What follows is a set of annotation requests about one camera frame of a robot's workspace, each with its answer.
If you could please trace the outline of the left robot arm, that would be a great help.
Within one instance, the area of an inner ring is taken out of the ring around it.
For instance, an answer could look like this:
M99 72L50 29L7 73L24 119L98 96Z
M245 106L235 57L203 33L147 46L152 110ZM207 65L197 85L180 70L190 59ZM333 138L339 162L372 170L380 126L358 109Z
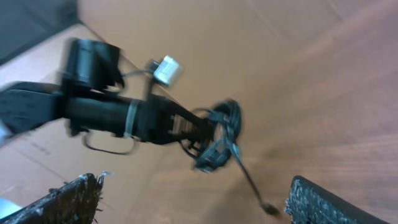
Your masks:
M188 141L183 150L197 169L211 172L224 166L241 130L238 103L224 101L198 117L155 95L154 85L168 85L179 73L180 65L171 57L146 67L150 78L144 100L125 98L114 91L125 86L119 56L114 45L73 39L59 84L17 82L1 90L2 124L15 136L65 118L72 136L98 130L158 145Z

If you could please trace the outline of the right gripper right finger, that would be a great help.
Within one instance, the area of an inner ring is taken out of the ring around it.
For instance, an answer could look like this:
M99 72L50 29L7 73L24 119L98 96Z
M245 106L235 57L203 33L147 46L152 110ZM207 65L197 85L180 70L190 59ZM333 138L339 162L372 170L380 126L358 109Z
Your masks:
M285 203L293 224L388 224L301 175L292 179Z

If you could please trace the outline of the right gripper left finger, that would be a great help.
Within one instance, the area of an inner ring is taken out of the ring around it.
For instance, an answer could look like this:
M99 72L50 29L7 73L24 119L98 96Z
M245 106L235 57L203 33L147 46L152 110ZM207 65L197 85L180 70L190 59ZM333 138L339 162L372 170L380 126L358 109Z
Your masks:
M1 218L1 224L92 224L102 199L104 174L82 174L26 207Z

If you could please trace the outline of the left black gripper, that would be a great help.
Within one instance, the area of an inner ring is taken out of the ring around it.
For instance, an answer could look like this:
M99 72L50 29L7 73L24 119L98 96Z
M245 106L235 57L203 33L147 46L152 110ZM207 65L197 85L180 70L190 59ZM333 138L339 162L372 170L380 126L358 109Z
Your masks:
M141 102L136 121L136 136L142 142L158 145L184 139L207 140L212 139L214 134L208 118L200 118L159 95L149 95L146 101ZM232 156L231 146L232 141L227 138L201 142L193 167L202 172L214 172L225 166Z

